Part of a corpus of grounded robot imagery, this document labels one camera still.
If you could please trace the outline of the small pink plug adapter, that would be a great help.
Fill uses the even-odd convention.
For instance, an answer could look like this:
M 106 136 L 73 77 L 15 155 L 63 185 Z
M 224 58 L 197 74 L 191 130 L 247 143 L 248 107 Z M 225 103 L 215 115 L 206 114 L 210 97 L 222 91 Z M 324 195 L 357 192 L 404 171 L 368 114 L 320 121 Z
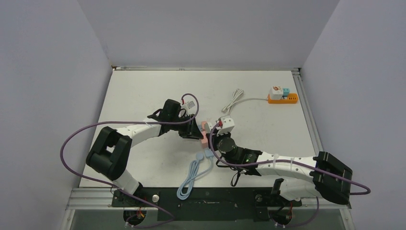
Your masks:
M 204 121 L 204 122 L 202 122 L 202 129 L 205 132 L 210 132 L 213 129 L 213 125 L 211 122 Z

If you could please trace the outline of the pink blue power strip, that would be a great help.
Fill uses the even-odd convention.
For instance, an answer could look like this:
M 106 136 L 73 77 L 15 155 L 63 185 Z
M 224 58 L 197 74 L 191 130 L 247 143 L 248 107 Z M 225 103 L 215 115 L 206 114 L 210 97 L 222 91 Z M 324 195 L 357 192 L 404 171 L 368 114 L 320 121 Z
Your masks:
M 213 154 L 213 152 L 210 150 L 210 148 L 208 146 L 208 139 L 207 139 L 207 136 L 206 136 L 206 131 L 204 129 L 205 124 L 206 124 L 206 122 L 203 121 L 203 122 L 201 122 L 201 125 L 199 127 L 199 129 L 201 131 L 201 134 L 203 135 L 203 139 L 201 139 L 201 145 L 202 145 L 205 157 L 210 159 L 210 158 L 214 157 L 214 154 Z

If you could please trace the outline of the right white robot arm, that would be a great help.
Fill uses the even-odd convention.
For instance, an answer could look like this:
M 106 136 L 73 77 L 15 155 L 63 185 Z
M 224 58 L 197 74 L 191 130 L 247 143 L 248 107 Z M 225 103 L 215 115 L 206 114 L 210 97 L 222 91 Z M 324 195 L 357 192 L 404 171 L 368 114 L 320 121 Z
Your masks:
M 347 205 L 350 201 L 352 170 L 328 152 L 321 151 L 310 157 L 286 157 L 239 147 L 230 134 L 206 136 L 209 147 L 220 152 L 221 160 L 228 167 L 244 175 L 275 176 L 270 194 L 277 205 L 304 197 L 322 197 L 338 205 Z

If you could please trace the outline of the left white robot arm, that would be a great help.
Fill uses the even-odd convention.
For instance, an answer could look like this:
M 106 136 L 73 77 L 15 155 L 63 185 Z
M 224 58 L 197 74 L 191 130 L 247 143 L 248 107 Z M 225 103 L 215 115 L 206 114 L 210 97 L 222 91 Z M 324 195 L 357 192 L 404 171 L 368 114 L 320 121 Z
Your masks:
M 124 200 L 129 205 L 139 205 L 143 199 L 142 184 L 126 169 L 131 148 L 171 130 L 177 131 L 181 138 L 203 139 L 192 113 L 196 105 L 194 101 L 167 99 L 163 108 L 142 122 L 121 128 L 102 128 L 88 153 L 86 164 L 125 191 Z

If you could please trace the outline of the teal plug adapter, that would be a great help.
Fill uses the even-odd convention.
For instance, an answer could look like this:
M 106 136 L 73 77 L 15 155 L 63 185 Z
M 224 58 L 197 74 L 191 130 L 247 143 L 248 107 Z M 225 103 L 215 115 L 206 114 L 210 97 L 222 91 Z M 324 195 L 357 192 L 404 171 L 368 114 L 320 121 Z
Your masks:
M 283 93 L 283 97 L 287 97 L 290 93 L 290 89 L 289 88 L 283 88 L 282 89 L 282 93 Z

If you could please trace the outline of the white cube adapter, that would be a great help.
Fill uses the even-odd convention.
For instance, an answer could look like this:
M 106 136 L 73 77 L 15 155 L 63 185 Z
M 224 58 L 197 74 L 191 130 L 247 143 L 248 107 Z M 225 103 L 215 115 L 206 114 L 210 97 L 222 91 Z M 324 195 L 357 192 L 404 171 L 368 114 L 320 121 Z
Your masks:
M 280 86 L 272 86 L 269 91 L 270 100 L 280 100 L 283 97 L 283 89 Z

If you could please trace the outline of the orange power strip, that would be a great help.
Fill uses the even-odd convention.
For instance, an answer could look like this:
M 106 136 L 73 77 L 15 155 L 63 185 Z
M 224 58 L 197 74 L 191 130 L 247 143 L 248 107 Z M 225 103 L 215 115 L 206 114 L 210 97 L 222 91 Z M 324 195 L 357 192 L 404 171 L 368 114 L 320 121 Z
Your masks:
M 267 97 L 269 104 L 296 104 L 299 101 L 299 97 L 296 93 L 289 93 L 286 97 L 282 97 L 279 100 L 274 100 L 270 98 L 270 95 Z

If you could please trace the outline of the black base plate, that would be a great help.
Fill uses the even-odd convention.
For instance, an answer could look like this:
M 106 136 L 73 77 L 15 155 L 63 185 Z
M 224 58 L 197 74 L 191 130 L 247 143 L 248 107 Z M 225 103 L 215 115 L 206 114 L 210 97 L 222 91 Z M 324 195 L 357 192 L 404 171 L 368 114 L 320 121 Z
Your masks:
M 267 221 L 270 217 L 287 217 L 290 207 L 300 207 L 300 201 L 288 201 L 276 196 L 272 188 L 230 187 L 230 188 L 194 188 L 190 196 L 180 200 L 176 188 L 145 187 L 137 197 L 153 202 L 155 205 L 173 214 L 176 221 Z

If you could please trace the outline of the aluminium frame rail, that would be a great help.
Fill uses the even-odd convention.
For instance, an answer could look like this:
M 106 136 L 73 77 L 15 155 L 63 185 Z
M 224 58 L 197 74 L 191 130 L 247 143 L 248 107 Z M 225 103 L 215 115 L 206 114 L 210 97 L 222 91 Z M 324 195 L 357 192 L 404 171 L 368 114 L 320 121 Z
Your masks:
M 291 71 L 294 86 L 296 89 L 296 94 L 298 96 L 298 103 L 300 104 L 301 110 L 304 115 L 304 120 L 306 123 L 308 142 L 310 142 L 311 147 L 307 147 L 300 153 L 296 153 L 295 156 L 305 156 L 313 157 L 317 156 L 320 151 L 325 151 L 321 143 L 319 132 L 317 130 L 316 122 L 313 113 L 310 108 L 308 98 L 306 96 L 303 79 L 299 68 L 294 68 Z

